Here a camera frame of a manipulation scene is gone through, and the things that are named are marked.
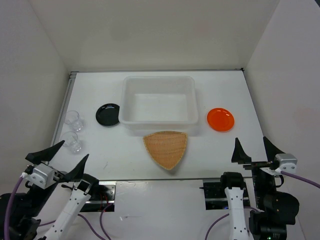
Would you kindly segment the clear plastic cup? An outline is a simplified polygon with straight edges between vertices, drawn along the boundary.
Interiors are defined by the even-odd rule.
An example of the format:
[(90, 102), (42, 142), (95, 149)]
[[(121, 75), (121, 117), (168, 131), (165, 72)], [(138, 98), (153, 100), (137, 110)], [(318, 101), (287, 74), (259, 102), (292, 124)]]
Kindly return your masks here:
[(78, 135), (73, 131), (64, 133), (61, 138), (64, 141), (63, 146), (69, 149), (72, 153), (79, 153), (82, 149), (82, 143), (78, 138)]
[(76, 132), (79, 132), (84, 128), (84, 124), (80, 118), (80, 115), (75, 110), (70, 110), (65, 113), (64, 123)]

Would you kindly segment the orange round plate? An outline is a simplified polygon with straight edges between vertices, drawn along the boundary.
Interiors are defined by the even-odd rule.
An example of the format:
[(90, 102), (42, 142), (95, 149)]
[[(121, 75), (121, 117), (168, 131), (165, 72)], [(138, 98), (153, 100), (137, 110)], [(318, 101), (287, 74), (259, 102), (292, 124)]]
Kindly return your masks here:
[(235, 124), (234, 116), (231, 112), (224, 108), (213, 108), (206, 116), (208, 125), (215, 131), (228, 132)]

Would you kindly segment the black round plate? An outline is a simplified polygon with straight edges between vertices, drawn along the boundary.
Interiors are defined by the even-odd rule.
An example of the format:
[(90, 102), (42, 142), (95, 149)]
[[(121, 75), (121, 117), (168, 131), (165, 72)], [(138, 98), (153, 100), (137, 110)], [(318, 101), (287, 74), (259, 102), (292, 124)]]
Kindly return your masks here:
[(113, 127), (120, 123), (119, 112), (119, 105), (115, 103), (107, 103), (98, 108), (95, 113), (95, 119), (104, 127)]

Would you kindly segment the woven bamboo triangular basket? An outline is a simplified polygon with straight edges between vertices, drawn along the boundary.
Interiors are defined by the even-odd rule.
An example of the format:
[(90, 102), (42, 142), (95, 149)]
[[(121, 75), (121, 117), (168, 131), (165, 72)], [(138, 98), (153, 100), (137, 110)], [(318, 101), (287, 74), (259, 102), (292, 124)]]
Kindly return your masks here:
[(150, 157), (163, 169), (172, 170), (183, 158), (188, 134), (178, 131), (159, 131), (143, 137)]

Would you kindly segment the translucent white plastic bin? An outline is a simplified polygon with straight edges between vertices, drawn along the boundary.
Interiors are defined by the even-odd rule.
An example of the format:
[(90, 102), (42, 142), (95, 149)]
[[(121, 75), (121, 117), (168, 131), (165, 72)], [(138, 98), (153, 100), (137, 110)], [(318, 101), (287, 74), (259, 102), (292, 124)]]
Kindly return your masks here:
[(123, 81), (119, 121), (133, 132), (189, 131), (199, 112), (190, 76), (129, 76)]

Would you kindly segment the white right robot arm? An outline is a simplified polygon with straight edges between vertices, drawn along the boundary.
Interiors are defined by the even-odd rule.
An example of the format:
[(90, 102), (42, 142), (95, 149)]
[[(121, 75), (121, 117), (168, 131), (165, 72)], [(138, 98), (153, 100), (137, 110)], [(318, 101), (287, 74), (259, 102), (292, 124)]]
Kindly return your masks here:
[(296, 172), (298, 160), (285, 153), (263, 137), (266, 161), (253, 162), (238, 138), (235, 139), (232, 163), (251, 171), (257, 210), (251, 210), (245, 218), (245, 181), (238, 172), (224, 172), (220, 177), (219, 191), (227, 198), (230, 217), (231, 240), (285, 240), (287, 226), (296, 223), (300, 203), (293, 195), (278, 191), (276, 177), (284, 179), (282, 171)]

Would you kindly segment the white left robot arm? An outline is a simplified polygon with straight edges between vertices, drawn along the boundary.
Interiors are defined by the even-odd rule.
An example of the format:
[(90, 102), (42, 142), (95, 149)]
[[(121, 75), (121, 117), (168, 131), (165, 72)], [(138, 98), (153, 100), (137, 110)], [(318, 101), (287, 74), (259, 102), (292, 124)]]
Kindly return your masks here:
[(41, 220), (36, 219), (48, 199), (61, 183), (75, 183), (71, 195), (44, 240), (62, 240), (88, 200), (100, 193), (99, 180), (84, 172), (86, 155), (70, 172), (48, 165), (64, 141), (44, 150), (29, 153), (30, 165), (22, 172), (11, 193), (0, 196), (0, 238), (2, 240), (33, 240)]

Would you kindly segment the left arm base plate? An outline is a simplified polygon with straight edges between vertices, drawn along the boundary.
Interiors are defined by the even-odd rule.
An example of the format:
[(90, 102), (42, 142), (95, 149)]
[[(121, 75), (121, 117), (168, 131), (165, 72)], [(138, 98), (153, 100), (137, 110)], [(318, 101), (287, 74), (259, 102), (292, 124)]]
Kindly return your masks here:
[(114, 212), (116, 181), (100, 181), (92, 191), (90, 199), (84, 204), (81, 213)]

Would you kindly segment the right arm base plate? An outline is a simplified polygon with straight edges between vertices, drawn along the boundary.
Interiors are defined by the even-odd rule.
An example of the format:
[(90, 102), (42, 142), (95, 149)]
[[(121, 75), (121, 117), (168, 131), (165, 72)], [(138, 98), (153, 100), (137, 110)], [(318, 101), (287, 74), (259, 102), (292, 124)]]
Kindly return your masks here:
[(251, 209), (247, 185), (241, 175), (223, 175), (220, 179), (204, 179), (203, 186), (206, 210)]

